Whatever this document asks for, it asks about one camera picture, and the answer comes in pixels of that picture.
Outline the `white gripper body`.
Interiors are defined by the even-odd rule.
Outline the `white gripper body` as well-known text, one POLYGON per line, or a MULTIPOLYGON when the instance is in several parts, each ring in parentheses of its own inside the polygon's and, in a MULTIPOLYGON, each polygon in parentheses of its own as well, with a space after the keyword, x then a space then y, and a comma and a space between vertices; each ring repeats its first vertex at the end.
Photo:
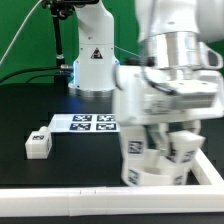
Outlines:
POLYGON ((112 110, 120 126, 152 125, 224 116, 224 80, 218 71, 196 70, 169 79, 167 70, 118 65, 112 110))

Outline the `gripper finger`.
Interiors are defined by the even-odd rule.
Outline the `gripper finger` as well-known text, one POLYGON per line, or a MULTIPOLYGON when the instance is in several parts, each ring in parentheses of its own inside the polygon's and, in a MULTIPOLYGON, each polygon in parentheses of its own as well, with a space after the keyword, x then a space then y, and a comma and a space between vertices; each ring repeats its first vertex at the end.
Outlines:
POLYGON ((185 130, 188 130, 194 134, 199 134, 201 131, 200 120, 185 121, 182 123, 182 125, 185 130))
POLYGON ((148 133, 161 154, 166 154, 169 147, 168 125, 166 123, 152 124, 148 127, 148 133))

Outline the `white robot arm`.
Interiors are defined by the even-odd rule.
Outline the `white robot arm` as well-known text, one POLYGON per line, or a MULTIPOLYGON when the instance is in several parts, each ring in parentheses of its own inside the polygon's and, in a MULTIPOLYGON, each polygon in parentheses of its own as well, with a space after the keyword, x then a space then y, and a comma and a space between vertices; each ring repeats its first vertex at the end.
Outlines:
POLYGON ((101 0, 76 4, 79 55, 70 88, 113 97, 124 153, 154 140, 168 150, 168 126, 197 132, 204 119, 224 116, 220 54, 208 42, 224 37, 224 0, 135 0, 140 58, 121 65, 114 55, 114 19, 101 0))

